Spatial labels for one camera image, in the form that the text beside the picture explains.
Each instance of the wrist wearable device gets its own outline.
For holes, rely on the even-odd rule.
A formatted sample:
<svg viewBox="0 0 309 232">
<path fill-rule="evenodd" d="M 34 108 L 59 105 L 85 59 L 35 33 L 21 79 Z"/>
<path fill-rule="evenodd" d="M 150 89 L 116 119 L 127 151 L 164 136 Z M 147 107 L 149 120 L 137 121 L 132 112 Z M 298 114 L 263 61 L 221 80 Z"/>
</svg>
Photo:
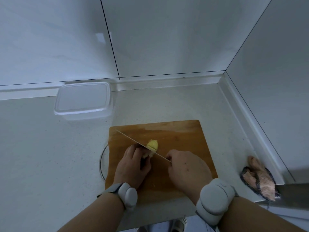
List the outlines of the wrist wearable device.
<svg viewBox="0 0 309 232">
<path fill-rule="evenodd" d="M 103 193 L 105 192 L 118 195 L 123 205 L 128 211 L 132 211 L 136 206 L 137 191 L 135 190 L 135 188 L 130 187 L 128 183 L 113 184 L 109 188 L 107 188 L 105 191 L 103 191 Z"/>
<path fill-rule="evenodd" d="M 215 178 L 202 188 L 196 204 L 196 213 L 209 226 L 215 228 L 235 196 L 238 194 L 234 187 Z"/>
</svg>

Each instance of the container lid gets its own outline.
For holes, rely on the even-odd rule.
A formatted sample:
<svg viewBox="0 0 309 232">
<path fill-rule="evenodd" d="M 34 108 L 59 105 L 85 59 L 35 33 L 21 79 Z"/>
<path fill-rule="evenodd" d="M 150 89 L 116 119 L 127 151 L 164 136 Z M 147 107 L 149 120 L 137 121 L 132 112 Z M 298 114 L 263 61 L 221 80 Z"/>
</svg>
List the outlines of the container lid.
<svg viewBox="0 0 309 232">
<path fill-rule="evenodd" d="M 107 82 L 67 84 L 58 90 L 54 113 L 68 115 L 103 111 L 109 108 L 110 100 Z"/>
</svg>

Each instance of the knife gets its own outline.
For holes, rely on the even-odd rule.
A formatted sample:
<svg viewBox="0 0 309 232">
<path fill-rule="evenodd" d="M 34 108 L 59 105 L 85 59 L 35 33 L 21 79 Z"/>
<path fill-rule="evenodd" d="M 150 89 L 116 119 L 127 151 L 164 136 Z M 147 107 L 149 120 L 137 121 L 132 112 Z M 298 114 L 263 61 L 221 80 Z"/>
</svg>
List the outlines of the knife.
<svg viewBox="0 0 309 232">
<path fill-rule="evenodd" d="M 117 132 L 121 133 L 122 135 L 126 136 L 127 138 L 131 139 L 132 141 L 136 142 L 137 144 L 140 144 L 141 146 L 143 146 L 144 148 L 150 150 L 151 152 L 157 154 L 158 156 L 160 156 L 161 158 L 163 158 L 164 160 L 169 161 L 167 158 L 159 155 L 157 152 L 154 152 L 153 150 L 149 149 L 148 147 L 144 146 L 143 144 L 139 143 L 138 141 L 134 140 L 133 138 L 130 138 L 129 136 L 125 135 L 124 133 L 120 132 L 119 130 L 116 129 Z"/>
</svg>

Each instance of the forearm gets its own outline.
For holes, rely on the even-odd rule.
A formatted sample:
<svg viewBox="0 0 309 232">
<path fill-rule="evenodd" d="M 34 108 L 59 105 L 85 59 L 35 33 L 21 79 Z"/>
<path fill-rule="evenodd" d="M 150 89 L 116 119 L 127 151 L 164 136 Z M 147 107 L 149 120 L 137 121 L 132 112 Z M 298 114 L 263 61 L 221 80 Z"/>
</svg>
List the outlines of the forearm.
<svg viewBox="0 0 309 232">
<path fill-rule="evenodd" d="M 124 209 L 123 203 L 117 195 L 104 193 L 58 232 L 115 232 Z"/>
<path fill-rule="evenodd" d="M 233 199 L 229 210 L 218 224 L 218 228 L 221 232 L 303 231 L 258 204 L 242 197 Z"/>
</svg>

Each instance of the hand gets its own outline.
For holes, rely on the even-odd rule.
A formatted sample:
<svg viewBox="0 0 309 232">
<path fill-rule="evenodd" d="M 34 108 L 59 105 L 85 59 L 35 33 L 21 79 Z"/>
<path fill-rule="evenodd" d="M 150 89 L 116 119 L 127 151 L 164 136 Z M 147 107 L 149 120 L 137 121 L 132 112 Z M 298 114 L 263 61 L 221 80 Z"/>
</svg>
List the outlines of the hand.
<svg viewBox="0 0 309 232">
<path fill-rule="evenodd" d="M 166 158 L 172 162 L 168 167 L 169 178 L 196 205 L 202 188 L 212 181 L 209 167 L 189 151 L 170 150 Z"/>
<path fill-rule="evenodd" d="M 151 169 L 150 157 L 146 159 L 145 166 L 141 169 L 141 157 L 146 152 L 148 149 L 138 145 L 128 147 L 117 166 L 114 184 L 126 182 L 130 187 L 137 189 Z"/>
</svg>

